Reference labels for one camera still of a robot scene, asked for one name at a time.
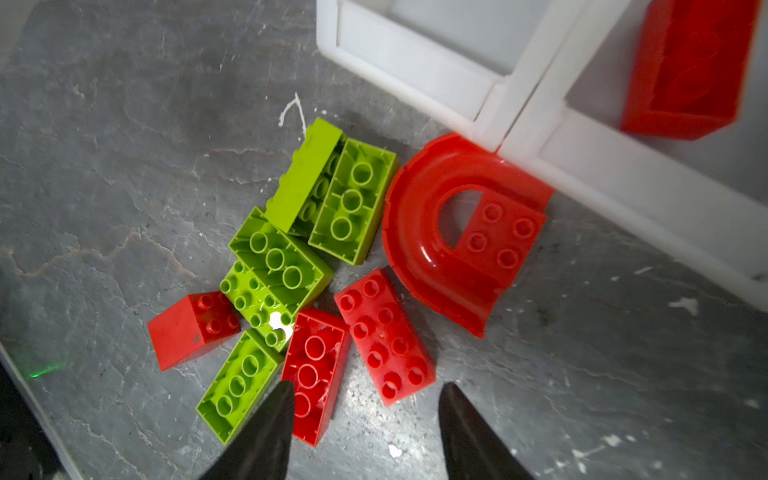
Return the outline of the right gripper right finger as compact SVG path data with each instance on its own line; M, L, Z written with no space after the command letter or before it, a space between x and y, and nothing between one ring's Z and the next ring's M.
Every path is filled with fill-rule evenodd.
M449 479L534 479L453 382L441 390L438 416Z

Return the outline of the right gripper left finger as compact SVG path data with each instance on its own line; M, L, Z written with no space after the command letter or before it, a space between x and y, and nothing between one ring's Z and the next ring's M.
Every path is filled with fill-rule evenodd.
M280 381L201 479L285 479L294 417L294 385Z

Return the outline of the red brick bottom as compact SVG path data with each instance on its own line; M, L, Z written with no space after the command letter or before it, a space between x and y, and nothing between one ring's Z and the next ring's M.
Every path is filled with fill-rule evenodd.
M622 116L626 133L696 140L737 119L761 3L649 3Z

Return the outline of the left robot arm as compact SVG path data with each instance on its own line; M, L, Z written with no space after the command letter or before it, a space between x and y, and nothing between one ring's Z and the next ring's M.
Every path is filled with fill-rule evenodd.
M19 388L1 367L1 478L68 479Z

